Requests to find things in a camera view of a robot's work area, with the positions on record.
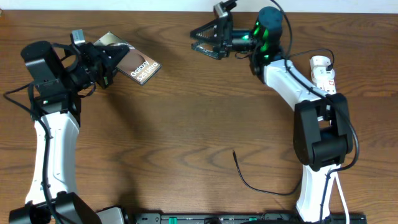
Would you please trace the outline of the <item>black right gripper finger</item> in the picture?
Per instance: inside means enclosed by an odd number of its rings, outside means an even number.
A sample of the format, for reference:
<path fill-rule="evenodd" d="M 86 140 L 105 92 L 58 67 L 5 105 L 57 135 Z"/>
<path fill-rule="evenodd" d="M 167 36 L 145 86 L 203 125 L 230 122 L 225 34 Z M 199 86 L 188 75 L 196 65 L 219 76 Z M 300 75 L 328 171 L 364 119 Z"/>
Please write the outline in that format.
<path fill-rule="evenodd" d="M 193 29 L 190 32 L 190 37 L 195 40 L 221 40 L 222 35 L 222 20 L 220 18 Z"/>
<path fill-rule="evenodd" d="M 204 48 L 204 45 L 205 45 L 204 41 L 197 41 L 191 44 L 191 49 L 206 56 L 209 56 L 213 59 L 221 59 L 219 52 L 206 49 Z"/>

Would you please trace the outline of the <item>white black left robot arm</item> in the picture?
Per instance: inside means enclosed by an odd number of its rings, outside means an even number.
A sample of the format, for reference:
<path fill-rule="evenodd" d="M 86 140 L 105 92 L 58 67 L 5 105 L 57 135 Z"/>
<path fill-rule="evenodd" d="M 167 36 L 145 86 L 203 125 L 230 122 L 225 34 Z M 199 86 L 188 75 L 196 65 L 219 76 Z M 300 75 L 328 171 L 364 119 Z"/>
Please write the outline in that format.
<path fill-rule="evenodd" d="M 38 41 L 21 56 L 33 81 L 24 88 L 37 135 L 34 178 L 25 204 L 9 213 L 9 223 L 128 223 L 120 206 L 94 211 L 79 196 L 75 182 L 75 149 L 80 133 L 80 92 L 113 83 L 118 63 L 129 47 L 69 45 Z"/>

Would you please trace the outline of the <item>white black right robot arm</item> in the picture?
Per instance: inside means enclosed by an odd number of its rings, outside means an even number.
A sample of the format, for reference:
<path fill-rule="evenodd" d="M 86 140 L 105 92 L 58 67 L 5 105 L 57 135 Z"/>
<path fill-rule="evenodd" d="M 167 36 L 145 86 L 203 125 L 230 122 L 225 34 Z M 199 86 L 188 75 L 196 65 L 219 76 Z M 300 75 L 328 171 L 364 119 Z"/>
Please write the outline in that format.
<path fill-rule="evenodd" d="M 314 56 L 310 78 L 292 62 L 290 50 L 280 43 L 283 29 L 290 22 L 275 4 L 259 11 L 250 29 L 234 27 L 234 1 L 220 2 L 213 8 L 215 18 L 190 32 L 192 49 L 214 59 L 235 52 L 248 58 L 252 73 L 276 91 L 294 112 L 293 147 L 303 167 L 295 209 L 300 223 L 353 223 L 353 215 L 338 218 L 329 203 L 333 186 L 340 186 L 338 174 L 351 168 L 348 154 L 358 156 L 359 141 L 349 119 L 348 100 L 334 86 L 333 57 Z"/>

